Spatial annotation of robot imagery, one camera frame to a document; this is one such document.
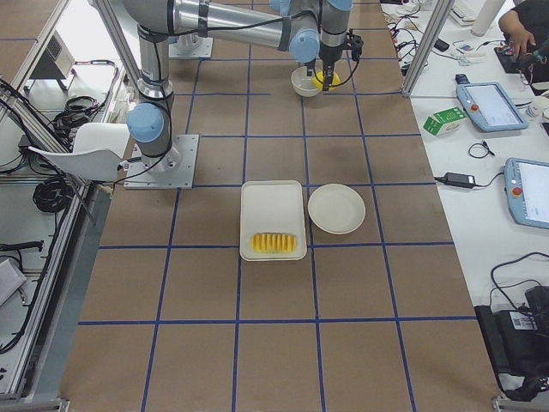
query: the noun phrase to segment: yellow object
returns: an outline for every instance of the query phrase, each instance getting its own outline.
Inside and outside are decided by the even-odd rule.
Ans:
[[[312,84],[314,84],[318,90],[323,89],[324,73],[318,71],[316,76],[312,77]],[[334,80],[332,80],[332,86],[337,86],[341,83],[340,77],[337,73],[334,72]]]
[[[256,233],[251,237],[251,248],[258,253],[292,253],[298,247],[293,234]]]

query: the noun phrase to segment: tablet screen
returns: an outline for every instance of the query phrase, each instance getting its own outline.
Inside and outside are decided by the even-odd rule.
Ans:
[[[489,126],[505,126],[520,124],[508,101],[499,93],[493,84],[467,87],[473,101],[479,106],[480,112]]]
[[[526,218],[549,223],[549,167],[518,162]]]

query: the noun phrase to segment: person's arm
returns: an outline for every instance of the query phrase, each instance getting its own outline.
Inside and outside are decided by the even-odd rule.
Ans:
[[[499,28],[509,35],[510,45],[513,47],[515,57],[521,52],[526,52],[528,44],[535,45],[534,35],[522,25],[518,13],[509,10],[499,19]]]

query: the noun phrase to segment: tablet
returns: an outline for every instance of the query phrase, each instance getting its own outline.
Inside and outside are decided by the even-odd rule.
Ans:
[[[549,229],[549,163],[510,158],[505,162],[504,175],[515,222]]]
[[[499,83],[458,84],[456,93],[471,121],[483,131],[528,127]]]

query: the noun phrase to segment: person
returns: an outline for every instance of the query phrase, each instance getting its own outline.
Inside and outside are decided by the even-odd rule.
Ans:
[[[549,0],[525,0],[499,19],[515,58],[537,50],[549,39]],[[549,64],[533,66],[532,82],[549,82]]]

